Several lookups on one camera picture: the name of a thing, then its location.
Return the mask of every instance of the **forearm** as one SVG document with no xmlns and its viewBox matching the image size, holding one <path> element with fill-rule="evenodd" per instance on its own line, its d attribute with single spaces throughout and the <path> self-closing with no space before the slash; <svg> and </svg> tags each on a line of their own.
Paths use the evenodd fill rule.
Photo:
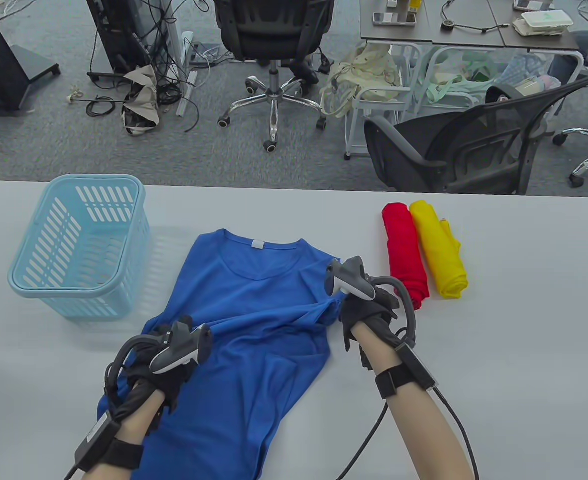
<svg viewBox="0 0 588 480">
<path fill-rule="evenodd" d="M 141 445 L 164 400 L 165 395 L 161 391 L 152 393 L 142 407 L 122 422 L 116 438 L 128 444 Z M 131 474 L 130 470 L 100 463 L 85 473 L 83 480 L 129 480 Z"/>
<path fill-rule="evenodd" d="M 374 372 L 379 373 L 401 361 L 361 322 L 351 333 L 360 343 Z M 447 420 L 429 394 L 412 382 L 387 399 L 390 412 L 407 446 L 420 480 L 472 480 L 472 470 L 463 448 Z"/>
</svg>

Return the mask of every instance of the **person's hand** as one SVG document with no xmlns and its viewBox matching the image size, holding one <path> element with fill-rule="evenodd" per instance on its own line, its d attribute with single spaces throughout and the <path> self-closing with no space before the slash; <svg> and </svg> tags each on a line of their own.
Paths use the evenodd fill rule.
<svg viewBox="0 0 588 480">
<path fill-rule="evenodd" d="M 354 295 L 347 295 L 340 307 L 339 319 L 342 322 L 345 350 L 349 350 L 351 340 L 356 340 L 351 333 L 356 323 L 363 322 L 386 344 L 396 348 L 401 341 L 389 329 L 392 318 L 397 316 L 394 310 L 400 307 L 398 299 L 389 292 L 381 289 L 376 290 L 374 300 L 362 300 Z"/>
<path fill-rule="evenodd" d="M 179 321 L 186 323 L 191 329 L 191 317 L 184 316 Z M 168 325 L 159 325 L 149 334 L 163 336 L 170 329 L 171 327 Z M 134 353 L 136 354 L 134 363 L 125 368 L 125 376 L 127 377 L 127 384 L 132 389 L 134 387 L 143 387 L 152 391 L 159 390 L 164 393 L 165 402 L 163 405 L 168 406 L 171 413 L 176 408 L 180 388 L 189 381 L 198 364 L 195 361 L 191 361 L 187 365 L 178 365 L 166 373 L 152 373 L 149 370 L 149 364 L 165 347 L 166 345 L 149 345 L 147 343 L 136 346 L 134 348 Z"/>
<path fill-rule="evenodd" d="M 184 316 L 179 321 L 186 323 L 191 329 L 191 317 Z M 160 325 L 149 332 L 149 335 L 163 336 L 170 329 L 171 327 L 167 325 Z M 166 345 L 151 345 L 147 343 L 134 347 L 134 361 L 130 366 L 124 367 L 123 373 L 131 391 L 127 395 L 125 402 L 117 407 L 115 411 L 112 411 L 113 419 L 122 422 L 122 420 L 138 410 L 155 391 L 163 393 L 164 401 L 158 411 L 157 418 L 150 426 L 150 430 L 157 428 L 164 407 L 169 407 L 170 413 L 174 411 L 178 403 L 181 387 L 189 381 L 198 364 L 195 361 L 191 361 L 187 365 L 178 365 L 165 373 L 152 373 L 149 368 L 150 362 L 165 347 Z"/>
</svg>

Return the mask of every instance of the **red folded cloth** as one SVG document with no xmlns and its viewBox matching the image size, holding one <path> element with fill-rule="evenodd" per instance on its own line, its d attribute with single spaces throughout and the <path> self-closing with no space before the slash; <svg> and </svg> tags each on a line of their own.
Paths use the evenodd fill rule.
<svg viewBox="0 0 588 480">
<path fill-rule="evenodd" d="M 418 310 L 429 297 L 429 288 L 412 214 L 402 203 L 389 203 L 383 208 L 383 223 L 387 231 L 390 274 L 403 282 L 412 297 L 414 310 Z"/>
</svg>

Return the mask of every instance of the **smartphone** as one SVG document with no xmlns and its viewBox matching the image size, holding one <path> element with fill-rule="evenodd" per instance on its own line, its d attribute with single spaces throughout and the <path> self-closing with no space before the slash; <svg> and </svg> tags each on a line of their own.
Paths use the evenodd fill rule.
<svg viewBox="0 0 588 480">
<path fill-rule="evenodd" d="M 552 2 L 543 1 L 530 1 L 530 0 L 514 0 L 514 10 L 520 10 L 521 12 L 543 12 L 545 10 L 555 10 Z"/>
<path fill-rule="evenodd" d="M 380 12 L 375 11 L 372 16 L 372 23 L 374 25 L 415 25 L 416 24 L 416 15 L 413 13 L 389 13 L 389 12 Z"/>
</svg>

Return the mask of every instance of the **white table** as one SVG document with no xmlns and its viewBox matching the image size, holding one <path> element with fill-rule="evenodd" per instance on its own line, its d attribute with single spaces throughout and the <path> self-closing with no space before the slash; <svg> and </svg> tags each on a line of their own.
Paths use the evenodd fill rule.
<svg viewBox="0 0 588 480">
<path fill-rule="evenodd" d="M 303 237 L 335 256 L 360 255 L 381 275 L 380 211 L 418 199 L 450 220 L 470 287 L 450 301 L 432 288 L 417 313 L 417 352 L 467 428 L 481 477 L 588 479 L 588 198 L 147 187 L 154 255 L 145 301 L 101 331 L 78 329 L 7 285 L 43 188 L 0 182 L 0 480 L 63 477 L 95 420 L 106 364 L 163 308 L 198 234 Z M 265 480 L 336 478 L 379 414 L 358 350 L 344 352 L 340 325 L 329 337 L 332 359 L 280 425 Z M 416 478 L 391 418 L 348 478 Z"/>
</svg>

